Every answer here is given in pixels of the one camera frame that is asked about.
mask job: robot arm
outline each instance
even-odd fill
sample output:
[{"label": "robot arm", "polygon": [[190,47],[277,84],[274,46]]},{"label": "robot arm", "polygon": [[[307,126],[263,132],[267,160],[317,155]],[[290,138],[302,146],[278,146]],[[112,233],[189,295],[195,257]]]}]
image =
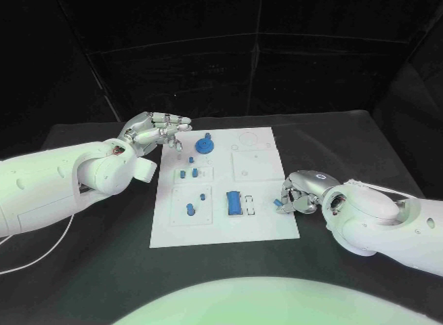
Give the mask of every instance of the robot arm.
[{"label": "robot arm", "polygon": [[117,195],[131,179],[150,182],[156,164],[141,158],[157,144],[182,150],[176,132],[190,119],[141,113],[115,139],[36,152],[0,162],[0,237],[36,230]]},{"label": "robot arm", "polygon": [[[284,192],[299,192],[284,197]],[[394,202],[381,192],[407,199]],[[423,200],[355,180],[339,182],[316,171],[290,174],[281,188],[278,213],[322,214],[336,242],[352,253],[385,254],[401,264],[443,276],[443,202]]]}]

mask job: blue part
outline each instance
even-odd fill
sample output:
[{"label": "blue part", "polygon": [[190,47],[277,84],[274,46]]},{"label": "blue part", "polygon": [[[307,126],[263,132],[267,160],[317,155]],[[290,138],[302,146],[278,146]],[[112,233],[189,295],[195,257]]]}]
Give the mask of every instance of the blue part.
[{"label": "blue part", "polygon": [[239,192],[231,191],[226,193],[228,197],[228,215],[241,215],[241,199],[239,199]]},{"label": "blue part", "polygon": [[209,133],[205,133],[205,137],[195,143],[195,150],[199,154],[208,154],[213,150],[213,141],[211,140]]},{"label": "blue part", "polygon": [[187,214],[195,215],[195,207],[190,203],[187,204]]}]

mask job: small blue piece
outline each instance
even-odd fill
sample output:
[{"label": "small blue piece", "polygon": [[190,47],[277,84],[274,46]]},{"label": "small blue piece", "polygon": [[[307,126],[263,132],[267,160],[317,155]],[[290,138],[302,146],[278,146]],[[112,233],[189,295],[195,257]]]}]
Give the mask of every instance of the small blue piece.
[{"label": "small blue piece", "polygon": [[187,214],[189,215],[195,215],[195,207],[192,206],[192,204],[187,204]]},{"label": "small blue piece", "polygon": [[228,215],[241,215],[241,199],[239,199],[239,192],[231,191],[226,193],[228,197]]},{"label": "small blue piece", "polygon": [[202,138],[195,143],[195,150],[199,154],[208,154],[213,150],[213,141],[211,140],[212,136],[209,133],[205,133],[205,138]]}]

